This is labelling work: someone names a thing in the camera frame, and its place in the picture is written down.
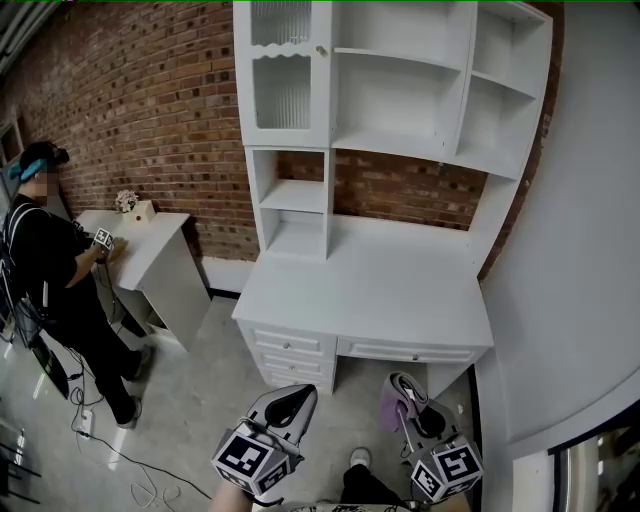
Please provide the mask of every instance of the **drawer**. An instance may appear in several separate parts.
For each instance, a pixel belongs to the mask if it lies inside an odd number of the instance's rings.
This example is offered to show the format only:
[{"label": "drawer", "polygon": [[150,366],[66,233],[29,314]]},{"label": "drawer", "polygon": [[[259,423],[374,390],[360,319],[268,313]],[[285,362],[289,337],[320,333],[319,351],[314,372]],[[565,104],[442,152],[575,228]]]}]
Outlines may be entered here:
[{"label": "drawer", "polygon": [[299,377],[288,373],[274,372],[268,368],[259,368],[259,370],[267,385],[274,388],[283,388],[296,384],[313,384],[318,389],[318,393],[331,394],[333,392],[333,385],[330,380],[322,380],[316,377]]},{"label": "drawer", "polygon": [[251,322],[239,321],[249,348],[253,350],[291,353],[306,358],[332,361],[336,354],[336,337],[326,334],[294,331]]},{"label": "drawer", "polygon": [[300,378],[333,379],[334,362],[322,360],[302,361],[287,354],[254,352],[256,364],[262,368],[276,372],[298,375]]},{"label": "drawer", "polygon": [[429,345],[338,337],[338,355],[416,363],[468,363],[475,352],[465,348],[431,348]]}]

